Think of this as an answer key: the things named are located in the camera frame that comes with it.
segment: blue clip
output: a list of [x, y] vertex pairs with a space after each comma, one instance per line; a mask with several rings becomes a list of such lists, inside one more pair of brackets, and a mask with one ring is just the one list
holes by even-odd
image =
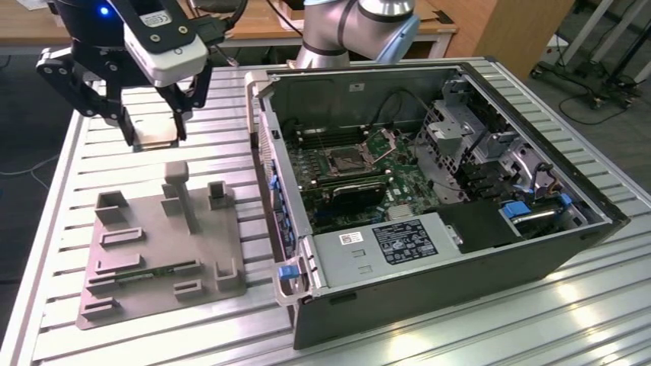
[[516, 201], [504, 204], [503, 212], [504, 215], [507, 215], [507, 218], [512, 219], [513, 217], [531, 214], [531, 209], [524, 202]]
[[560, 203], [563, 204], [563, 207], [567, 207], [572, 204], [572, 199], [567, 195], [567, 193], [560, 194]]
[[301, 275], [297, 265], [283, 265], [277, 268], [277, 277], [281, 280], [291, 280]]
[[268, 182], [268, 189], [277, 188], [277, 174], [272, 175], [272, 181]]

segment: motherboard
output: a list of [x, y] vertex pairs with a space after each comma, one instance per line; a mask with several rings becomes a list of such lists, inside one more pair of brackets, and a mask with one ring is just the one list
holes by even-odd
[[412, 141], [385, 128], [296, 139], [289, 161], [315, 233], [419, 215], [439, 205]]

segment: side panel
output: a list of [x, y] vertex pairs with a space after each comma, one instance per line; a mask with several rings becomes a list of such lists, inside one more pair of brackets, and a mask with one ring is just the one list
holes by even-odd
[[617, 228], [613, 225], [591, 228], [299, 304], [293, 348], [364, 332], [541, 279]]

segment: warning label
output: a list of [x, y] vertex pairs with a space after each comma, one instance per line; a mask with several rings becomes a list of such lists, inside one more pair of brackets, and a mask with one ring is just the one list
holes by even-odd
[[373, 234], [389, 265], [439, 254], [420, 220], [376, 227]]

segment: aluminum table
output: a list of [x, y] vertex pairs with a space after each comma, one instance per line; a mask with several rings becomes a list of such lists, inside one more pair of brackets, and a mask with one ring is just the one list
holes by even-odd
[[[244, 75], [216, 69], [206, 107], [177, 149], [130, 153], [100, 118], [72, 117], [0, 364], [640, 364], [651, 360], [651, 197], [508, 71], [467, 60], [632, 218], [543, 281], [301, 351], [273, 300], [272, 250], [246, 136]], [[152, 89], [125, 91], [133, 116], [168, 114]], [[241, 297], [81, 331], [74, 326], [96, 194], [160, 191], [164, 163], [186, 160], [189, 188], [234, 187], [246, 265]]]

